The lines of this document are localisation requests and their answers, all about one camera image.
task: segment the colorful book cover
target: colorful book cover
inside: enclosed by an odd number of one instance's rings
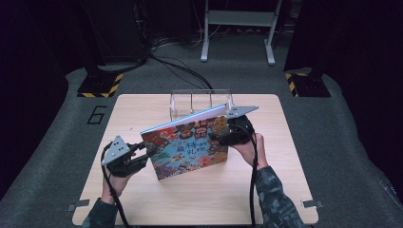
[[[225,162],[228,146],[220,146],[208,137],[208,133],[224,127],[226,119],[218,116],[143,133],[148,148],[158,147],[158,152],[150,158],[158,180]]]

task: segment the human hand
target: human hand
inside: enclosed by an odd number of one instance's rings
[[[106,175],[109,176],[109,182],[112,185],[112,187],[116,191],[116,195],[119,197],[125,190],[125,187],[127,186],[128,181],[130,180],[131,177],[136,173],[133,173],[129,176],[126,176],[124,178],[118,178],[113,175],[110,175],[109,170],[106,168]],[[115,199],[110,195],[110,190],[109,190],[109,185],[107,185],[107,182],[105,178],[103,178],[103,190],[102,190],[102,196],[101,200],[103,202],[109,203],[109,204],[114,204]]]
[[[264,138],[260,133],[253,134],[252,138],[255,140],[257,144],[257,150],[258,150],[257,169],[259,170],[269,165],[266,160],[266,152],[264,149]],[[252,144],[252,141],[249,141],[245,144],[235,144],[232,145],[231,147],[238,150],[248,164],[250,164],[251,166],[253,165],[253,160],[255,158],[255,148],[254,145]]]

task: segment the gray carpet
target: gray carpet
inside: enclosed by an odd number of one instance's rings
[[[331,98],[294,98],[282,71],[291,37],[281,36],[274,50],[275,66],[266,62],[264,38],[212,41],[207,63],[200,61],[202,45],[159,47],[154,54],[184,61],[214,88],[279,96],[313,198],[325,204],[317,210],[315,227],[402,227],[402,206],[385,191],[381,182],[387,178],[368,160],[340,87],[324,76]],[[154,60],[125,73],[112,98],[76,97],[85,77],[83,69],[68,74],[69,92],[58,116],[0,202],[0,227],[75,227],[73,212],[66,208],[80,198],[117,97],[195,88]],[[86,124],[97,105],[106,106],[99,109],[105,113],[102,122]]]

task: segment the equipment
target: equipment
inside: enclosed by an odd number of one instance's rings
[[[107,169],[113,176],[125,178],[143,169],[148,158],[153,156],[157,151],[157,148],[150,148],[147,149],[146,154],[131,159],[133,153],[137,149],[142,150],[144,148],[144,142],[140,142],[139,144],[129,144],[125,143],[120,136],[116,136],[115,140],[106,146],[108,153],[105,155],[105,158],[102,159],[101,164],[106,165]]]
[[[232,106],[225,115],[227,126],[219,133],[210,133],[210,138],[218,141],[220,145],[248,143],[255,129],[245,114],[256,109],[257,106]]]
[[[255,147],[255,159],[250,191],[251,218],[253,227],[255,227],[255,214],[253,211],[253,185],[255,184],[258,156],[256,143],[252,138],[252,134],[255,133],[255,129],[245,114],[256,109],[258,109],[257,106],[232,106],[225,115],[225,118],[227,119],[227,126],[221,132],[211,133],[209,135],[211,139],[218,140],[221,145],[248,143],[249,141],[253,142]],[[119,201],[119,197],[116,195],[116,191],[109,181],[110,176],[106,174],[105,166],[111,175],[119,178],[125,178],[129,175],[137,173],[145,167],[148,158],[152,157],[157,152],[157,147],[151,147],[147,149],[146,154],[135,159],[131,158],[137,149],[142,150],[144,148],[144,142],[129,144],[125,143],[120,136],[116,136],[115,140],[104,148],[104,151],[101,155],[101,165],[104,178],[109,186],[110,194],[117,204],[122,221],[126,227],[130,227],[130,225],[125,218],[125,212],[121,202]]]

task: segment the camouflage sleeve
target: camouflage sleeve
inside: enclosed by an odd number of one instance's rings
[[[83,222],[83,228],[112,228],[115,226],[118,207],[97,199],[88,216]]]
[[[271,166],[258,170],[256,190],[263,227],[305,227],[296,206],[284,194],[282,184]]]

